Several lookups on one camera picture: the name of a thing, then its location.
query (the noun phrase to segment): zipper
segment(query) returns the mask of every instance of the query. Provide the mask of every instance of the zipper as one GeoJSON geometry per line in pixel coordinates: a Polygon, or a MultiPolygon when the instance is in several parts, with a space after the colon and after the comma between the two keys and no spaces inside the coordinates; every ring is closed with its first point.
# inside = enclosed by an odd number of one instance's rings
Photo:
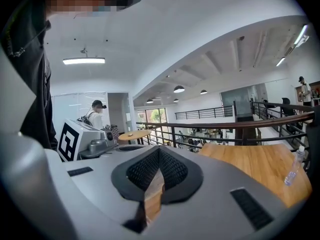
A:
{"type": "MultiPolygon", "coordinates": [[[[48,26],[48,22],[45,23],[45,26],[44,28],[37,34],[35,35],[29,42],[26,43],[26,45],[24,47],[21,47],[18,51],[15,51],[15,52],[11,52],[11,54],[9,54],[9,56],[12,56],[12,57],[20,57],[21,54],[23,54],[26,49],[28,48],[28,46],[32,43],[32,41],[37,38],[43,31],[45,31],[47,29],[47,26],[48,26]]],[[[9,36],[9,40],[8,40],[8,46],[11,50],[13,50],[13,46],[12,46],[12,41],[11,41],[11,38],[9,36]]]]}

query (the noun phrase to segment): glass wall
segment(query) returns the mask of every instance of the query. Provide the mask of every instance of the glass wall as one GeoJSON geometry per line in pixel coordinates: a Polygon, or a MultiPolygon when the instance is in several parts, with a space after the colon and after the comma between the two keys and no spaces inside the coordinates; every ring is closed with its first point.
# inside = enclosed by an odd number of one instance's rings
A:
{"type": "MultiPolygon", "coordinates": [[[[52,121],[59,139],[65,119],[77,120],[85,116],[92,106],[94,100],[100,100],[108,106],[108,97],[105,92],[84,92],[52,96],[52,121]]],[[[103,109],[103,125],[110,125],[109,111],[103,109]]]]}

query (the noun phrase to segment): wooden table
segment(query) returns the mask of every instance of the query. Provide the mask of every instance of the wooden table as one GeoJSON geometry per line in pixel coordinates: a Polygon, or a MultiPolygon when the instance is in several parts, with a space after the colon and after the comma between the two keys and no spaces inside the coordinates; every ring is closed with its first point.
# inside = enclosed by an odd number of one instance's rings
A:
{"type": "Polygon", "coordinates": [[[143,137],[149,134],[151,134],[151,130],[134,130],[134,131],[129,131],[124,134],[121,134],[118,139],[120,141],[129,141],[129,144],[131,144],[132,140],[137,140],[138,144],[143,144],[144,143],[143,137]]]}
{"type": "Polygon", "coordinates": [[[206,143],[199,154],[234,165],[271,190],[287,207],[307,198],[312,192],[303,168],[298,171],[291,186],[285,185],[294,155],[284,144],[225,146],[206,143]]]}

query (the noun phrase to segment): tree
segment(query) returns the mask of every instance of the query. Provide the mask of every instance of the tree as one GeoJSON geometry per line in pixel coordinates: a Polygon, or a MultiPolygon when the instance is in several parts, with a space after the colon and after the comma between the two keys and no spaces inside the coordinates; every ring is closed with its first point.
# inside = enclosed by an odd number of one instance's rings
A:
{"type": "Polygon", "coordinates": [[[152,123],[160,123],[160,115],[159,115],[159,110],[154,109],[151,112],[150,119],[152,123]]]}

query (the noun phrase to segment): office chair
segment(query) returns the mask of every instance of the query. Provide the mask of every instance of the office chair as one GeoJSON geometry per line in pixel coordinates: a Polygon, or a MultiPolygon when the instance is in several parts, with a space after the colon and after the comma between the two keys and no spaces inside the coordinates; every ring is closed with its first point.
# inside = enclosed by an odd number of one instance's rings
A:
{"type": "MultiPolygon", "coordinates": [[[[283,102],[282,104],[285,104],[285,105],[290,105],[290,99],[288,98],[282,98],[283,102]]],[[[289,116],[294,116],[296,115],[297,113],[292,109],[292,108],[286,108],[286,107],[282,107],[281,108],[281,111],[285,114],[286,117],[289,117],[289,116]]],[[[302,130],[302,124],[300,123],[292,123],[291,125],[297,127],[298,129],[302,130]]],[[[291,134],[296,134],[296,130],[291,126],[290,124],[286,124],[285,125],[285,128],[288,130],[288,132],[290,132],[291,134]]]]}

